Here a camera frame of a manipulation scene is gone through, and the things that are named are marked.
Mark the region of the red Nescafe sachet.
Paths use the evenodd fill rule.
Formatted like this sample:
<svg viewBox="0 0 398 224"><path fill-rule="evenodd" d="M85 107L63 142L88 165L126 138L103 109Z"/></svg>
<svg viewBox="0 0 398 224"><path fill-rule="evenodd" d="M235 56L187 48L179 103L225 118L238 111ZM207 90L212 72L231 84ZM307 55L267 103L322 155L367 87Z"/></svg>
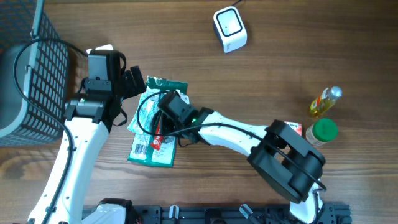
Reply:
<svg viewBox="0 0 398 224"><path fill-rule="evenodd" d="M161 132L162 132L162 120L160 119L157 123L156 130L155 130L155 133L157 134L157 136L154 136L154 139L150 144L150 146L153 149L155 149L156 151L160 151L162 141L164 139L164 137L160 135Z"/></svg>

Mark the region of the orange Kleenex tissue pack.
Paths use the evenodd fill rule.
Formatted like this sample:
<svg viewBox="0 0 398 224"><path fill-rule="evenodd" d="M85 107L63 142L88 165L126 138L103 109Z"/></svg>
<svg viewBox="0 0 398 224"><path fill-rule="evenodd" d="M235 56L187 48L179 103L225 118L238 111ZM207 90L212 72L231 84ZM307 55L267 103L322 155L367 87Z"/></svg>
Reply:
<svg viewBox="0 0 398 224"><path fill-rule="evenodd" d="M303 126L300 123L295 123L295 122L290 122L286 121L285 122L287 125L289 125L296 133L298 133L300 136L302 136L303 133Z"/></svg>

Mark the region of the green lid jar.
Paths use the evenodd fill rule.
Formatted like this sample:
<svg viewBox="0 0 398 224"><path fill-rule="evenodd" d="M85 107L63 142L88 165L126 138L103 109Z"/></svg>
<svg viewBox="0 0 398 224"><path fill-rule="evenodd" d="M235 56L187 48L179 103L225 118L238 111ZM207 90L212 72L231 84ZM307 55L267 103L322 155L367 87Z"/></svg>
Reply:
<svg viewBox="0 0 398 224"><path fill-rule="evenodd" d="M322 146L332 140L338 135L337 124L327 118L319 119L312 124L305 133L307 141L314 146Z"/></svg>

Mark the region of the yellow Vim dish soap bottle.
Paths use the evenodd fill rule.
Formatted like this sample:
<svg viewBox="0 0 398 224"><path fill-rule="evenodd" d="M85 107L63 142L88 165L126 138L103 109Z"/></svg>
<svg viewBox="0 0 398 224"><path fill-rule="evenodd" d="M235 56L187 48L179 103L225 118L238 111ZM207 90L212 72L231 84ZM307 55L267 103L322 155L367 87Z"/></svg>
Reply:
<svg viewBox="0 0 398 224"><path fill-rule="evenodd" d="M342 97L343 91L338 86L326 88L320 96L315 98L308 107L308 115L312 118L321 117L336 101Z"/></svg>

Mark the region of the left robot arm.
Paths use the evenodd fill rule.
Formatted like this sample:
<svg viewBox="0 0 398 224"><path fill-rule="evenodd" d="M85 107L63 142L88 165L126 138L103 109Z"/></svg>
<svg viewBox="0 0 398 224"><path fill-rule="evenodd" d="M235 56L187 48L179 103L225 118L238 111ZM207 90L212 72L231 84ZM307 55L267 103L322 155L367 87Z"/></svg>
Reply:
<svg viewBox="0 0 398 224"><path fill-rule="evenodd" d="M88 78L64 113L63 142L50 177L28 223L135 223L139 214L132 202L106 198L83 216L85 195L95 161L107 141L114 119L125 112L125 99L145 92L138 66L126 68L117 50L92 50Z"/></svg>

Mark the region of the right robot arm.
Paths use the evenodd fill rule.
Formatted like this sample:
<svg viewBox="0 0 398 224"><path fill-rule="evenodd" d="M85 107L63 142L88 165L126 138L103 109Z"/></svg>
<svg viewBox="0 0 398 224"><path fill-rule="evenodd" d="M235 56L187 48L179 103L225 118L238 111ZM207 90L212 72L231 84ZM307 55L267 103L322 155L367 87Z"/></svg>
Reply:
<svg viewBox="0 0 398 224"><path fill-rule="evenodd" d="M269 126L228 119L209 108L196 110L176 91L166 91L158 103L171 124L164 136L223 146L247 157L256 172L290 202L290 213L302 223L317 223L326 186L321 183L324 156L286 122Z"/></svg>

